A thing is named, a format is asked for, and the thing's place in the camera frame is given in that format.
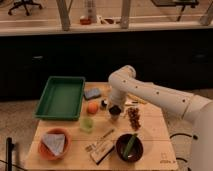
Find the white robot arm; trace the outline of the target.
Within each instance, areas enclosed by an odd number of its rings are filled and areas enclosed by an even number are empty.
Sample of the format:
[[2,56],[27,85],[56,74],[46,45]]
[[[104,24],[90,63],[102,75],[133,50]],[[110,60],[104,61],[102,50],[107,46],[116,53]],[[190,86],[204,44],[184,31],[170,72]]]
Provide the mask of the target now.
[[109,101],[123,109],[126,94],[164,108],[193,125],[188,171],[213,171],[213,100],[196,94],[142,82],[135,79],[130,65],[112,72]]

